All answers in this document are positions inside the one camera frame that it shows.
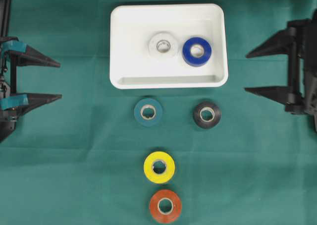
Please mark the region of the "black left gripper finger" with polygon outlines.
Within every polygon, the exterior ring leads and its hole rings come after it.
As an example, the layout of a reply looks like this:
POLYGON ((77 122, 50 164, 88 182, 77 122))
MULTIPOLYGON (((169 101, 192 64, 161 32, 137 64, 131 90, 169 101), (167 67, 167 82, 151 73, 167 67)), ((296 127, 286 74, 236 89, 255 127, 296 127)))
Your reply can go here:
POLYGON ((62 95, 24 93, 13 94, 0 100, 1 117, 20 117, 26 113, 52 103, 62 98, 62 95))
POLYGON ((40 53, 24 42, 10 40, 1 43, 1 58, 16 66, 60 67, 60 63, 40 53))

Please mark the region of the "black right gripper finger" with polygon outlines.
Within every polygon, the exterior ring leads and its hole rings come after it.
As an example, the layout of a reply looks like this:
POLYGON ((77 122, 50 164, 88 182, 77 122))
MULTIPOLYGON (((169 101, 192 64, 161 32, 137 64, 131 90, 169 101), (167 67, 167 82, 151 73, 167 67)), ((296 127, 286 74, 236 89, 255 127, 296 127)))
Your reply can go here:
POLYGON ((283 105, 300 105, 301 93, 295 92, 290 86, 248 87, 245 91, 268 98, 283 105))
POLYGON ((246 54, 246 58, 260 56, 290 54, 290 49, 295 43, 297 35, 296 28, 286 28, 276 32, 265 42, 246 54))

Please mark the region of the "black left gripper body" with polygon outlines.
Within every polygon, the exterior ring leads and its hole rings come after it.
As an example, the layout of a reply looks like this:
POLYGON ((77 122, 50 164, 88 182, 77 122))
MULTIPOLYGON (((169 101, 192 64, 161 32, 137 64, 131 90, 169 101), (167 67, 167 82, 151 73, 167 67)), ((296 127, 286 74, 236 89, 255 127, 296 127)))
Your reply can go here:
MULTIPOLYGON (((17 41, 17 37, 1 37, 0 38, 0 99, 9 98, 12 94, 17 93, 17 66, 16 57, 9 53, 9 48, 13 46, 13 41, 17 41), (7 60, 10 60, 10 83, 8 84, 4 78, 7 72, 7 60)), ((6 110, 0 109, 0 140, 6 139, 15 129, 18 120, 16 108, 6 110)))

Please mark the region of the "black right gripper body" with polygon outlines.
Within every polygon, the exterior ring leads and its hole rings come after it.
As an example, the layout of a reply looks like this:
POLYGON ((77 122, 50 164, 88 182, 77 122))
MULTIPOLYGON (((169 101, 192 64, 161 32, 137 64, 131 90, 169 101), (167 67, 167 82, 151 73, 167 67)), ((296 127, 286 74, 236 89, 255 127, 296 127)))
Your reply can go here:
POLYGON ((288 55, 285 110, 307 114, 317 126, 317 19, 288 22, 284 31, 288 55))

